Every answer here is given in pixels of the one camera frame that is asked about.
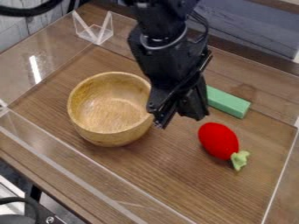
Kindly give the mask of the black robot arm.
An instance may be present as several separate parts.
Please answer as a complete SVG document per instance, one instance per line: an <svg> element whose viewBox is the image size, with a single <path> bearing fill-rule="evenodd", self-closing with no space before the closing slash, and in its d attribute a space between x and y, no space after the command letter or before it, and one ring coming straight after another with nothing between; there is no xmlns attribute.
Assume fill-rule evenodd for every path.
<svg viewBox="0 0 299 224"><path fill-rule="evenodd" d="M199 121L208 114L208 91L203 71L211 62L208 32L188 38L187 20L208 27L196 12L200 0L124 0L136 26L127 38L135 61L149 80L145 110L165 128L175 115Z"/></svg>

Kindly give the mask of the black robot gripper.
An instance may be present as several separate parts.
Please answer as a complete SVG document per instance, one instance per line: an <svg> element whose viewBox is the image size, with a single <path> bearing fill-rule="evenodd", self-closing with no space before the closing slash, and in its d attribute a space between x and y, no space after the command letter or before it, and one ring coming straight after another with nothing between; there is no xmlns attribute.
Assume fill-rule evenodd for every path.
<svg viewBox="0 0 299 224"><path fill-rule="evenodd" d="M151 83L145 109L153 115L155 126L165 129L175 114L201 120L209 114L203 77L211 60L207 38L191 40L183 28L175 39L149 39L136 26L127 43Z"/></svg>

